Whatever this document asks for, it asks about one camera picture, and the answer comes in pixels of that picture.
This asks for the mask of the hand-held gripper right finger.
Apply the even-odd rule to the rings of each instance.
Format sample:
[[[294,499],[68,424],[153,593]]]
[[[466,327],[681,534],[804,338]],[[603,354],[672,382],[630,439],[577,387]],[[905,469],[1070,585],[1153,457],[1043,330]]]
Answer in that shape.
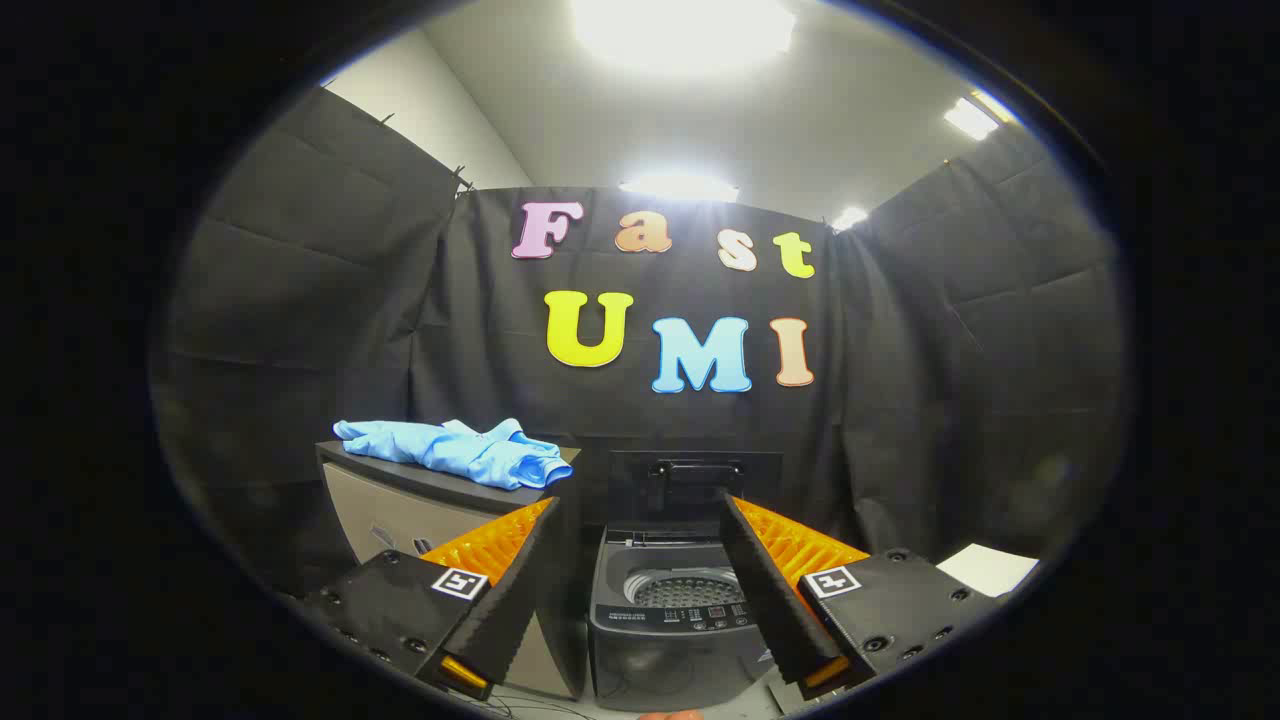
[[[730,493],[719,505],[749,612],[805,700],[910,667],[1000,609],[910,550],[868,553]]]

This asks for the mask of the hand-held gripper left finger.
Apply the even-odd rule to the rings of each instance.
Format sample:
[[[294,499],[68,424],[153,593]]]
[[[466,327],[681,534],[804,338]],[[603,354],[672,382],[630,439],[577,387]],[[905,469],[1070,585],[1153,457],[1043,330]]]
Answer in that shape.
[[[488,700],[524,641],[562,520],[550,497],[428,553],[387,550],[307,594],[305,612],[384,666]]]

